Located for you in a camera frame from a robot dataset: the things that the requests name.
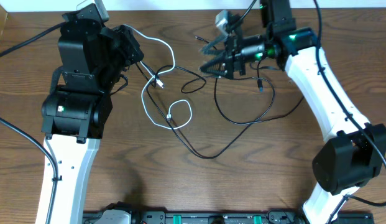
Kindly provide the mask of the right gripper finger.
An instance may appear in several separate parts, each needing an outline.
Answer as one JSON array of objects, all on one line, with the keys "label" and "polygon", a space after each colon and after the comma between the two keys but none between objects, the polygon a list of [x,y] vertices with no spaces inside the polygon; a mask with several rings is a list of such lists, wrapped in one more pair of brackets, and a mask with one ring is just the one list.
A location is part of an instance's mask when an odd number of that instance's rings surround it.
[{"label": "right gripper finger", "polygon": [[229,34],[221,34],[217,36],[212,42],[207,43],[202,49],[200,49],[200,52],[204,55],[214,55],[214,56],[229,56],[230,53],[224,49],[224,50],[219,50],[219,49],[214,49],[214,46],[220,42],[226,42],[229,38]]},{"label": "right gripper finger", "polygon": [[209,62],[204,63],[200,67],[200,71],[207,74],[228,77],[229,73],[229,56],[227,52],[223,52]]}]

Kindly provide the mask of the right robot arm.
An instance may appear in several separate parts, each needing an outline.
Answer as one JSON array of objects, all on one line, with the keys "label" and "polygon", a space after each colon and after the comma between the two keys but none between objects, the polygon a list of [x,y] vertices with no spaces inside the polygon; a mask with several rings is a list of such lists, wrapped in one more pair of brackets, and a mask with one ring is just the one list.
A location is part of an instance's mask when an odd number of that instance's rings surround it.
[{"label": "right robot arm", "polygon": [[212,59],[203,73],[230,80],[244,75],[245,65],[274,59],[309,104],[323,135],[324,146],[312,169],[316,185],[303,204],[306,223],[331,223],[356,191],[386,169],[386,127],[373,125],[354,106],[331,70],[321,46],[321,32],[298,28],[288,1],[261,1],[263,35],[244,37],[244,16],[221,11],[215,20],[222,50],[202,49]]}]

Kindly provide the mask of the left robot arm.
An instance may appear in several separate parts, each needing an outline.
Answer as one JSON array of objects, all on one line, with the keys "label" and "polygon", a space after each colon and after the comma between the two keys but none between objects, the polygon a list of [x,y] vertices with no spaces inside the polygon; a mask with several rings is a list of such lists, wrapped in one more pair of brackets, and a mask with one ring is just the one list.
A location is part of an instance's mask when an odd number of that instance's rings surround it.
[{"label": "left robot arm", "polygon": [[64,14],[52,75],[42,105],[44,179],[37,223],[81,223],[91,166],[113,104],[113,86],[144,53],[130,28],[108,28],[95,5]]}]

